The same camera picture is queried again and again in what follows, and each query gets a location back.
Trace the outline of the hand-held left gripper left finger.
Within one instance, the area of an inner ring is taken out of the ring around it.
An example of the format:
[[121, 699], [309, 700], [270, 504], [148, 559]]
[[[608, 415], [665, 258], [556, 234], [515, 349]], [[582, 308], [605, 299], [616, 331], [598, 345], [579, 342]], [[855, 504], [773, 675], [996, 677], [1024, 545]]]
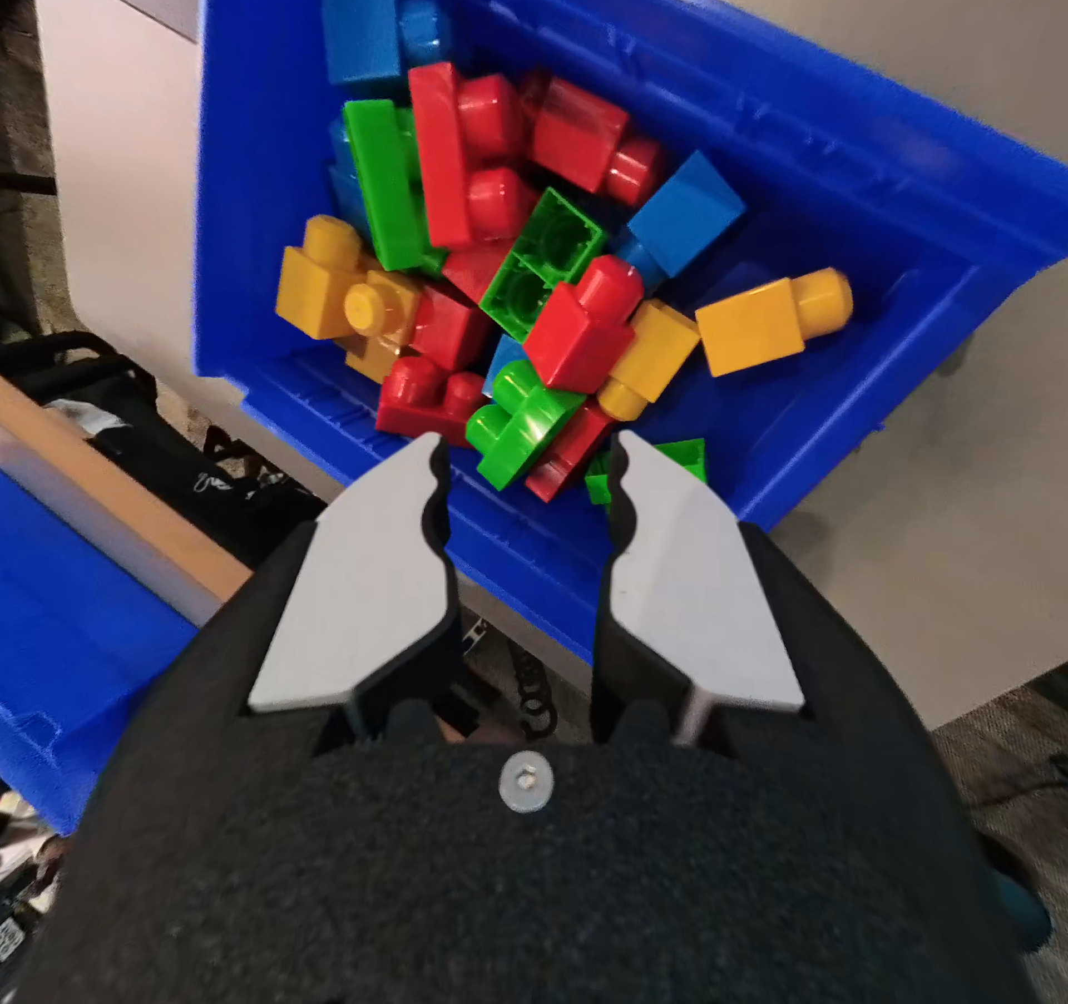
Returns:
[[447, 691], [462, 658], [447, 556], [447, 440], [427, 433], [316, 519], [247, 700], [251, 713], [340, 708], [358, 738]]

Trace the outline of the pile of toy blocks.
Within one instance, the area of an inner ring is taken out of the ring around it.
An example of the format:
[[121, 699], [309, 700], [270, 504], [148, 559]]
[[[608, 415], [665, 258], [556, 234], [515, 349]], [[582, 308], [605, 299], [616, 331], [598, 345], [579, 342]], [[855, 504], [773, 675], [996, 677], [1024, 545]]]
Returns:
[[604, 504], [599, 450], [701, 345], [696, 312], [659, 291], [743, 216], [741, 197], [701, 151], [664, 175], [625, 109], [551, 72], [467, 75], [438, 0], [321, 0], [321, 21], [330, 83], [352, 96], [330, 127], [342, 215], [285, 248], [276, 314], [377, 385], [376, 432], [437, 433], [480, 462], [466, 425], [499, 370], [530, 361], [557, 284], [600, 255], [630, 263], [634, 343], [513, 482], [550, 502], [585, 476]]

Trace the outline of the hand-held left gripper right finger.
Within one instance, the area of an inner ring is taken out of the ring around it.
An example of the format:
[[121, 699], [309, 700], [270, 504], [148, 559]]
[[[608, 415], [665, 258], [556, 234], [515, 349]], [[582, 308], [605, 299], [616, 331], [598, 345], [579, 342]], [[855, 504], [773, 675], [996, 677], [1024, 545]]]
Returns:
[[629, 429], [612, 441], [607, 484], [594, 741], [637, 702], [658, 705], [682, 746], [700, 744], [720, 707], [799, 715], [802, 688], [728, 504]]

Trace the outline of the black bag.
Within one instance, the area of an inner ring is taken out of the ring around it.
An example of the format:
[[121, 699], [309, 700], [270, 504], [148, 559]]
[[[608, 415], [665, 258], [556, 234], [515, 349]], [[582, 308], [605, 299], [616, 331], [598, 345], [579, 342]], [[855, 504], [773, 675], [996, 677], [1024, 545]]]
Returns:
[[2, 324], [4, 380], [69, 412], [91, 448], [251, 570], [325, 509], [242, 442], [223, 435], [220, 448], [197, 448], [161, 415], [155, 377], [97, 335], [13, 334]]

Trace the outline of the green two-stud toy block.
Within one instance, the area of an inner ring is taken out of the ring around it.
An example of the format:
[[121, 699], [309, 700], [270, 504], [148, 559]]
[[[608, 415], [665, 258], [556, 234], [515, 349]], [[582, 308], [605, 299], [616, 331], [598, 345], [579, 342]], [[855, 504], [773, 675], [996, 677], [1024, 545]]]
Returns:
[[511, 486], [541, 456], [584, 395], [548, 388], [527, 359], [499, 370], [492, 401], [474, 412], [466, 439], [481, 454], [476, 470], [498, 491]]

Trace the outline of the wooden board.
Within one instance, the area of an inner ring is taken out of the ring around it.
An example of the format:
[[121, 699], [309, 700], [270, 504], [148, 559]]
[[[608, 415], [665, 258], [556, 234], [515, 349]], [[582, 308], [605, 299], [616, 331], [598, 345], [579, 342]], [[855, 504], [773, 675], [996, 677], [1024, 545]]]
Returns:
[[197, 628], [252, 571], [168, 507], [58, 412], [1, 382], [1, 470]]

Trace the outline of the blue plastic bin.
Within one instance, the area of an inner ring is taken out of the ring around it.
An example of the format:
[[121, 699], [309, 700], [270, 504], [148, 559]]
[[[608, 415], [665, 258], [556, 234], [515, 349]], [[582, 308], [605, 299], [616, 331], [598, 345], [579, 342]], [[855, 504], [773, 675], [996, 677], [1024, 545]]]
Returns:
[[54, 831], [76, 831], [130, 718], [195, 634], [1, 477], [1, 775]]
[[[743, 216], [658, 296], [687, 314], [835, 268], [849, 323], [722, 378], [703, 346], [633, 423], [698, 438], [708, 482], [770, 529], [957, 345], [1066, 257], [1066, 167], [716, 0], [438, 0], [452, 59], [519, 85], [551, 72], [625, 109], [664, 175], [695, 151]], [[340, 218], [321, 0], [204, 0], [192, 363], [308, 459], [350, 482], [408, 438], [376, 432], [377, 385], [274, 312], [284, 250]], [[607, 520], [579, 488], [498, 491], [451, 456], [460, 572], [592, 661]]]

